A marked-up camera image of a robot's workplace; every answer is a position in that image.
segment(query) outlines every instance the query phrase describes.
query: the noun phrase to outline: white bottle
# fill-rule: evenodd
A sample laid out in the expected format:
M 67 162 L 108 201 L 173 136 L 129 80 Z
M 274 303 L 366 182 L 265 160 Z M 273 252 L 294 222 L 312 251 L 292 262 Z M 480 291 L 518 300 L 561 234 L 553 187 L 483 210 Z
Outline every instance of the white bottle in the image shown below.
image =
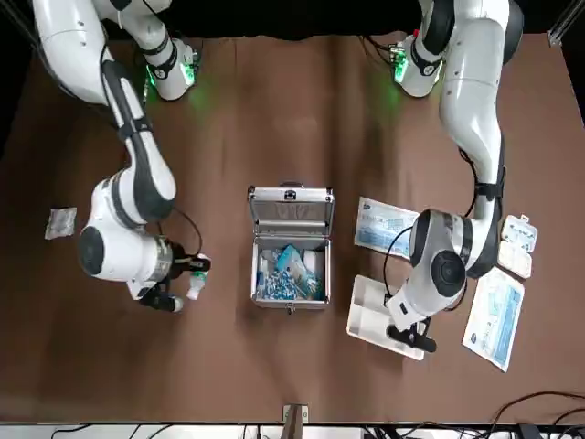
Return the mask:
M 199 258 L 201 259 L 209 259 L 205 254 L 199 254 Z M 209 272 L 192 272 L 189 276 L 189 291 L 187 292 L 186 296 L 191 300 L 197 300 L 199 298 L 199 293 L 205 286 L 205 282 L 207 280 L 207 275 Z

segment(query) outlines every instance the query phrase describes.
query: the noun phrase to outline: white tray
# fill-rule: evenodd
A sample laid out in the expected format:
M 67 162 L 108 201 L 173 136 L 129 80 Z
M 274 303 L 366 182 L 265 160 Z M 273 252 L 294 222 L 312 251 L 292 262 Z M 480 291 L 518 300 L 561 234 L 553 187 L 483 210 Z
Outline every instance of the white tray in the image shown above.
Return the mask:
M 396 290 L 390 286 L 390 292 Z M 347 334 L 411 359 L 422 360 L 424 351 L 411 348 L 386 335 L 391 320 L 388 310 L 383 306 L 385 293 L 386 286 L 383 283 L 365 276 L 356 276 L 347 318 Z

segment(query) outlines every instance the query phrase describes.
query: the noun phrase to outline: brown tabletop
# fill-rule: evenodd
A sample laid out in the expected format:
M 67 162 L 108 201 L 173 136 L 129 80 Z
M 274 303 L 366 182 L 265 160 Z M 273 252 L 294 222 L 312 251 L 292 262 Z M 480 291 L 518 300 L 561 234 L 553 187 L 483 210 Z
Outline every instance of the brown tabletop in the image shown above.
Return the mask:
M 381 279 L 383 262 L 353 245 L 358 198 L 460 213 L 471 201 L 469 167 L 439 122 L 440 90 L 407 97 L 355 37 L 209 40 L 199 81 L 178 102 L 147 103 L 176 204 L 213 260 L 199 300 L 168 315 L 85 275 L 74 238 L 44 240 L 49 208 L 76 206 L 83 227 L 93 187 L 125 153 L 32 63 L 0 163 L 0 418 L 276 422 L 285 403 L 302 402 L 313 422 L 488 422 L 531 391 L 585 391 L 585 135 L 561 51 L 544 35 L 524 37 L 498 101 L 505 214 L 539 230 L 507 373 L 461 344 L 474 284 L 456 312 L 433 318 L 439 348 L 422 362 L 346 334 L 355 275 Z M 246 189 L 290 180 L 335 191 L 324 312 L 287 316 L 250 300 Z M 163 227 L 196 248 L 180 217 Z M 391 261 L 390 282 L 408 271 Z M 185 276 L 174 283 L 186 288 Z M 503 419 L 545 423 L 573 406 L 544 398 Z

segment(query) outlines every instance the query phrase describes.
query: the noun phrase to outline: case handle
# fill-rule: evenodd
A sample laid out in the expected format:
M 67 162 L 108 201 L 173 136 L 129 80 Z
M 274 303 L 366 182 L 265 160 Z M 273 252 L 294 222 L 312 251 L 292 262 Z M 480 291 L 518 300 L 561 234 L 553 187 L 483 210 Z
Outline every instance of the case handle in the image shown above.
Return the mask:
M 304 187 L 304 184 L 298 181 L 285 181 L 280 184 L 280 187 Z

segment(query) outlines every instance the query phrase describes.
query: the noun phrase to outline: metal briefcase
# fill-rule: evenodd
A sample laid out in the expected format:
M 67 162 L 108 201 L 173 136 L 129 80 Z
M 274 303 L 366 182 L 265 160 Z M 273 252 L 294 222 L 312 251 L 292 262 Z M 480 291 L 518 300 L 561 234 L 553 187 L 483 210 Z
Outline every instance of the metal briefcase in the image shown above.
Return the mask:
M 254 223 L 251 294 L 256 305 L 295 309 L 324 309 L 331 299 L 331 225 L 335 198 L 331 188 L 303 187 L 285 183 L 280 187 L 250 187 L 248 203 Z M 257 294 L 260 253 L 292 244 L 297 250 L 323 252 L 323 300 L 276 300 Z

